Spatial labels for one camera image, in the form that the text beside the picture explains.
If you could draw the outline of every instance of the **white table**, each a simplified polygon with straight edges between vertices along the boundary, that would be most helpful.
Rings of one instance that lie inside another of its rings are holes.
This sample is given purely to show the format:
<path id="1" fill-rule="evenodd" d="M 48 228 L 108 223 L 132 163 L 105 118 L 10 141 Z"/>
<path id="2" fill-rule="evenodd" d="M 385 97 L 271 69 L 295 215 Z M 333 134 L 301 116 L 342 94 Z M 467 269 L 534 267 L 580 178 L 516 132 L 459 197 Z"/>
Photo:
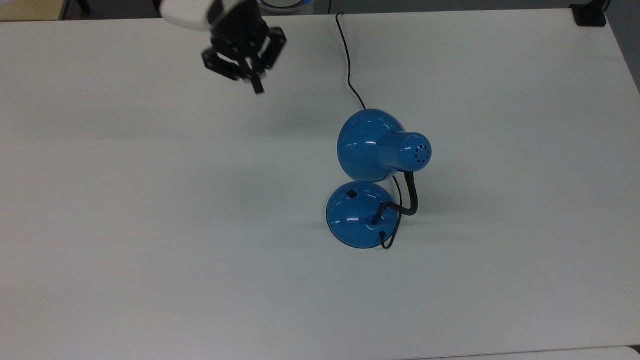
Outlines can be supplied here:
<path id="1" fill-rule="evenodd" d="M 610 28 L 345 16 L 365 102 L 434 148 L 385 251 L 325 224 L 359 110 L 333 17 L 268 21 L 289 43 L 259 97 L 162 20 L 0 24 L 0 357 L 640 343 L 640 96 Z"/>

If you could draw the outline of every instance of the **lamp shade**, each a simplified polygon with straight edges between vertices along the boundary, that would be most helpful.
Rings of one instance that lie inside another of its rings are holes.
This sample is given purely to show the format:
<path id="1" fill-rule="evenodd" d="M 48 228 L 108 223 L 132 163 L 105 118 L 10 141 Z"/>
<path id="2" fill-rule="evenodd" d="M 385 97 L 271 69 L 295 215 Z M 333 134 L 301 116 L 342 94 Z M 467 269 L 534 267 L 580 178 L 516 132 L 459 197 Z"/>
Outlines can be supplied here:
<path id="1" fill-rule="evenodd" d="M 377 183 L 398 171 L 417 172 L 431 159 L 426 137 L 404 130 L 396 118 L 382 110 L 355 113 L 338 137 L 338 160 L 355 181 Z"/>

